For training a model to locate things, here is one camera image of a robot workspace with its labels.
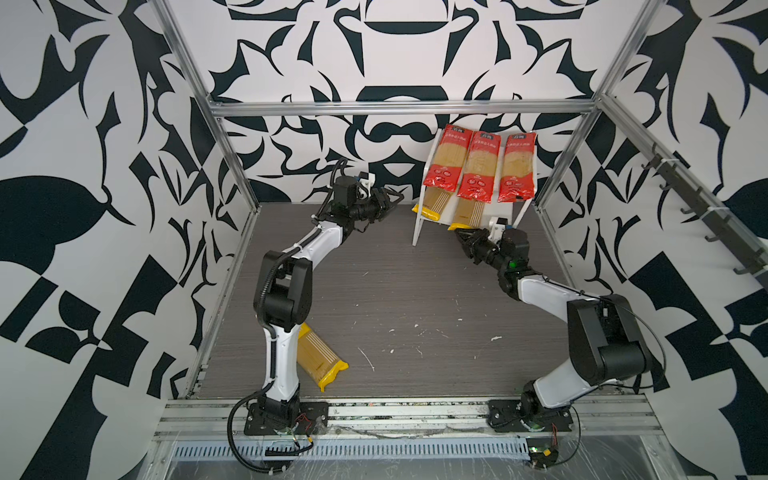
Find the yellow spaghetti bag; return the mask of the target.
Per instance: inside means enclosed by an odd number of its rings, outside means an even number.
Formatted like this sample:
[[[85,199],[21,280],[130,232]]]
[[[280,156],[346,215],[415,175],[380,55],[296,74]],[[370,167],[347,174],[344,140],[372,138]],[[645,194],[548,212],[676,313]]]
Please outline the yellow spaghetti bag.
[[[459,198],[448,230],[481,228],[485,206],[486,203],[482,201]]]
[[[337,379],[340,372],[349,369],[349,364],[342,360],[307,323],[302,324],[299,331],[297,360],[321,392],[324,392]]]
[[[426,187],[422,207],[415,205],[412,208],[414,213],[421,211],[422,216],[428,220],[439,222],[448,202],[453,197],[452,192],[445,191],[436,187]]]

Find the red spaghetti bag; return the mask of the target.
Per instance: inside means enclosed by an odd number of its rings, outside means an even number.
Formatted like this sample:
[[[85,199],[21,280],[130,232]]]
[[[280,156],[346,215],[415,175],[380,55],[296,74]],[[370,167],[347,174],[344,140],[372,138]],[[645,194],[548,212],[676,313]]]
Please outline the red spaghetti bag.
[[[498,192],[499,203],[531,200],[535,195],[537,134],[518,133],[507,138]]]
[[[500,135],[477,131],[469,145],[457,196],[462,199],[490,203],[495,185]]]
[[[445,127],[432,163],[423,180],[425,187],[454,192],[467,159],[474,131],[449,124]]]

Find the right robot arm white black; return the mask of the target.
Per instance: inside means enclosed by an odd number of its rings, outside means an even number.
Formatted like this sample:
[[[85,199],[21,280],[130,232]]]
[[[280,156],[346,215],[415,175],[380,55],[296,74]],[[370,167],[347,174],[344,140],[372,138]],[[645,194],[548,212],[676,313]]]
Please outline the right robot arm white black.
[[[464,254],[491,266],[510,298],[562,320],[567,325],[568,359],[549,374],[527,383],[513,417],[538,430],[573,402],[603,385],[641,376],[652,355],[627,299],[595,296],[552,281],[529,265],[527,234],[506,228],[493,240],[487,229],[458,228]]]

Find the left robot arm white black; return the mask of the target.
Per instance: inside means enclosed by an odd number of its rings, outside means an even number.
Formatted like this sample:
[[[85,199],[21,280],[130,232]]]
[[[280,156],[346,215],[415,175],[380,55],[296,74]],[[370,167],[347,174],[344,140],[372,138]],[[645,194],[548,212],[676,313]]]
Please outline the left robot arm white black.
[[[299,416],[298,340],[312,306],[315,267],[349,238],[357,223],[383,220],[403,199],[390,187],[376,187],[371,174],[342,174],[332,180],[312,216],[311,231],[287,249],[264,255],[254,310],[267,347],[264,386],[256,400],[267,415],[284,423]]]

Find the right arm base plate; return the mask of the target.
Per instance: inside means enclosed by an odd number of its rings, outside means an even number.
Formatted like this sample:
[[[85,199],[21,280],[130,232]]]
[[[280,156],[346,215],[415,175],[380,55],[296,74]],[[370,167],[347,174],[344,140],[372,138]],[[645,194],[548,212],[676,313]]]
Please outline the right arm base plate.
[[[497,433],[570,432],[574,424],[570,408],[548,409],[538,401],[523,399],[494,399],[488,403],[487,425]]]

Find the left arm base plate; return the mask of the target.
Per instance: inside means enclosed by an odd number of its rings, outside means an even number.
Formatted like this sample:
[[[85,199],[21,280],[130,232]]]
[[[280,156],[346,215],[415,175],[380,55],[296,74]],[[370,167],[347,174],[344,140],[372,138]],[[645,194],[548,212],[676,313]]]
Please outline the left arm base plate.
[[[327,402],[277,402],[259,399],[248,406],[244,427],[246,436],[266,436],[293,433],[312,435],[327,426]]]

